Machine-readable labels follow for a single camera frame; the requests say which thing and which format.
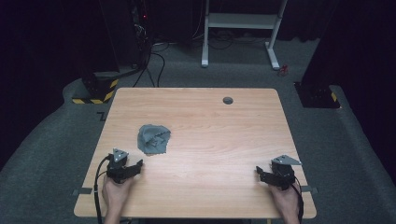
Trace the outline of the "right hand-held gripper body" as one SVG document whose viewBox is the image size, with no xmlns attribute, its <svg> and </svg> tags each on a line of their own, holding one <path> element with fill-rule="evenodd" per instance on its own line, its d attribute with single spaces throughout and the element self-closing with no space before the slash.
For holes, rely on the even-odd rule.
<svg viewBox="0 0 396 224">
<path fill-rule="evenodd" d="M 281 155 L 271 160 L 271 169 L 273 172 L 272 185 L 281 187 L 286 190 L 295 182 L 295 173 L 292 169 L 293 165 L 301 165 L 302 163 L 290 156 Z"/>
</svg>

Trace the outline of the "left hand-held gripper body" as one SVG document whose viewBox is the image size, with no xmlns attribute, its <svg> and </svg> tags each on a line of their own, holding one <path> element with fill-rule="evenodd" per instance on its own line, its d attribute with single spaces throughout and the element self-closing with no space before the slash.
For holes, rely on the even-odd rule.
<svg viewBox="0 0 396 224">
<path fill-rule="evenodd" d="M 127 152 L 117 148 L 113 149 L 109 164 L 106 168 L 106 175 L 117 184 L 124 183 L 128 178 L 134 175 L 134 169 L 132 167 L 126 167 L 127 160 Z"/>
</svg>

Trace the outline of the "grey cloth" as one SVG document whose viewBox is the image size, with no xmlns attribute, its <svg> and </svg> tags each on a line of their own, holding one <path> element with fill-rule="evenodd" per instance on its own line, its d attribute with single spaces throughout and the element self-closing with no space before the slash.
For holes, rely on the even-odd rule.
<svg viewBox="0 0 396 224">
<path fill-rule="evenodd" d="M 162 125 L 143 125 L 138 132 L 137 147 L 145 154 L 164 154 L 171 131 Z"/>
</svg>

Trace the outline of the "person's left hand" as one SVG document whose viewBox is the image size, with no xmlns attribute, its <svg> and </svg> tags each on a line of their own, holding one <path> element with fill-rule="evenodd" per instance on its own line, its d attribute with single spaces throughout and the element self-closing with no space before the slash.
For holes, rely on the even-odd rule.
<svg viewBox="0 0 396 224">
<path fill-rule="evenodd" d="M 106 215 L 121 215 L 121 211 L 127 202 L 129 192 L 133 183 L 133 178 L 127 179 L 122 184 L 117 184 L 107 175 L 104 177 L 102 193 L 107 206 Z"/>
</svg>

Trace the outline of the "person's right hand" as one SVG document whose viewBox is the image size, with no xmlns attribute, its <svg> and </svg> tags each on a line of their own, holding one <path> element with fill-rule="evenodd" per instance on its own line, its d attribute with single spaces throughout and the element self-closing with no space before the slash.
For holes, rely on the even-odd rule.
<svg viewBox="0 0 396 224">
<path fill-rule="evenodd" d="M 289 187 L 282 190 L 279 187 L 269 185 L 272 192 L 276 208 L 281 217 L 298 217 L 299 215 L 299 196 L 296 192 L 297 187 Z"/>
</svg>

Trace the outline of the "black yellow striped base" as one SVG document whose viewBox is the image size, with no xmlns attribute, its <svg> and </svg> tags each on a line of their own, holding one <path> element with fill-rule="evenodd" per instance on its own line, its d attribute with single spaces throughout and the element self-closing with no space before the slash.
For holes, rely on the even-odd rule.
<svg viewBox="0 0 396 224">
<path fill-rule="evenodd" d="M 115 92 L 119 80 L 114 77 L 97 77 L 94 74 L 81 78 L 81 82 L 72 96 L 77 105 L 106 104 Z"/>
</svg>

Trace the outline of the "black stand base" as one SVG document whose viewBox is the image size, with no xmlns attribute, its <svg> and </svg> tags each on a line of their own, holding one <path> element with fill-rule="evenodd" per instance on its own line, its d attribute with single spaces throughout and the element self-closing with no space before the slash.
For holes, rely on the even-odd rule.
<svg viewBox="0 0 396 224">
<path fill-rule="evenodd" d="M 340 103 L 335 93 L 329 88 L 318 89 L 311 85 L 295 82 L 299 99 L 306 108 L 339 108 Z"/>
</svg>

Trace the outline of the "dark equipment rack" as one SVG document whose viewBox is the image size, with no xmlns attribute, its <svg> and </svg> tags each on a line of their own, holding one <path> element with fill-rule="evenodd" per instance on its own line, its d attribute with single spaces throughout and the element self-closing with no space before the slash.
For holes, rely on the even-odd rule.
<svg viewBox="0 0 396 224">
<path fill-rule="evenodd" d="M 149 19 L 148 0 L 131 0 L 131 14 L 140 54 L 141 66 L 149 63 L 152 44 L 152 25 Z"/>
</svg>

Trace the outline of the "white metal stand frame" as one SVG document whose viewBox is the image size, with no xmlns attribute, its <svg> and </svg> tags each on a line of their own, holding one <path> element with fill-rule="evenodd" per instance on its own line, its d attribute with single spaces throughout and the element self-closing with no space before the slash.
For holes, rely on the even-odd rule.
<svg viewBox="0 0 396 224">
<path fill-rule="evenodd" d="M 208 36 L 210 28 L 234 28 L 234 29 L 257 29 L 257 30 L 271 30 L 271 38 L 264 43 L 266 52 L 268 54 L 270 63 L 274 70 L 279 70 L 281 66 L 278 63 L 274 51 L 274 44 L 280 24 L 283 20 L 284 11 L 288 0 L 281 0 L 279 10 L 274 15 L 264 14 L 235 14 L 235 13 L 213 13 L 210 11 L 210 0 L 205 0 L 205 27 L 204 27 L 204 41 L 202 50 L 201 66 L 208 67 L 209 65 L 209 46 Z"/>
</svg>

